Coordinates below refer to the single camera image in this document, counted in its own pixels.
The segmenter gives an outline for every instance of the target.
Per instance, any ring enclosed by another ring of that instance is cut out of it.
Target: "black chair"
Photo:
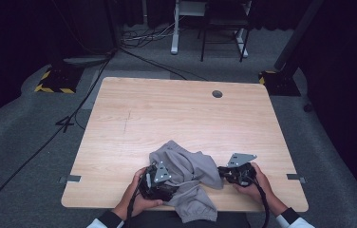
[[[250,30],[253,29],[252,15],[253,6],[255,1],[250,4],[245,0],[209,0],[205,5],[204,24],[202,27],[203,39],[202,39],[202,54],[201,62],[203,61],[205,44],[228,44],[235,41],[235,38],[241,29],[247,30],[243,49],[241,50],[240,62],[243,60],[244,51],[246,49],[247,40],[249,38]],[[233,35],[233,40],[228,41],[208,41],[207,33],[210,30],[236,30]]]

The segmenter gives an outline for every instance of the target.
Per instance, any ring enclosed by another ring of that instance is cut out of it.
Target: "table top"
[[[218,90],[222,97],[213,96]],[[62,197],[65,207],[114,208],[149,154],[173,140],[224,166],[233,153],[254,154],[274,193],[308,210],[291,156],[263,85],[182,80],[104,78]],[[203,186],[219,211],[263,211],[224,181]],[[161,206],[158,210],[174,210]]]

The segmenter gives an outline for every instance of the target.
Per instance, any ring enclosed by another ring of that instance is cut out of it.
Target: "chair leg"
[[[243,49],[241,50],[240,63],[243,62],[244,51],[246,50],[247,41],[249,39],[250,30],[247,29],[246,38],[244,38]]]
[[[203,62],[203,54],[205,51],[205,42],[206,42],[206,28],[203,29],[201,62]]]

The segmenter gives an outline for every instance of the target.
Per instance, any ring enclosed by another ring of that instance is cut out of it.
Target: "gray cloth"
[[[174,206],[183,223],[198,219],[216,221],[217,209],[199,185],[222,189],[223,181],[214,160],[198,151],[191,153],[177,143],[169,141],[149,155],[150,162],[163,162],[172,176],[166,184],[179,186],[165,205]]]

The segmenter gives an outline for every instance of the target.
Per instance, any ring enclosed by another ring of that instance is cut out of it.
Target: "hand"
[[[127,207],[128,207],[129,201],[131,200],[132,195],[134,194],[134,191],[137,188],[138,182],[140,181],[141,174],[143,174],[145,169],[146,169],[146,167],[138,170],[135,173],[134,178],[132,179],[132,182],[128,185],[127,189],[124,192],[124,195],[122,196],[122,200],[112,210],[122,220],[127,219]],[[161,199],[155,199],[155,200],[144,199],[141,194],[138,194],[135,197],[134,209],[132,211],[132,217],[137,216],[139,213],[141,213],[145,209],[157,207],[162,204],[163,204],[163,201]]]
[[[265,174],[262,173],[259,166],[256,163],[252,162],[252,167],[255,169],[256,172],[255,178],[258,181],[259,186],[265,192],[265,196],[267,197],[267,202],[271,212],[276,217],[279,216],[280,214],[282,214],[282,212],[288,209],[288,207],[273,193],[270,181],[268,180],[267,176],[265,176]],[[233,184],[233,188],[235,188],[237,192],[246,194],[250,196],[253,200],[262,203],[261,194],[259,193],[255,184],[252,184],[248,187],[242,187],[238,184]]]
[[[274,195],[267,176],[265,176],[265,174],[261,172],[261,169],[256,163],[252,162],[252,167],[255,169],[256,172],[255,178],[258,181],[259,186],[261,186],[261,188],[264,190],[265,195],[267,197]],[[252,184],[248,187],[242,187],[238,184],[233,184],[233,188],[235,188],[237,192],[249,195],[253,200],[262,203],[261,195],[259,194],[259,191],[256,188],[255,184]]]

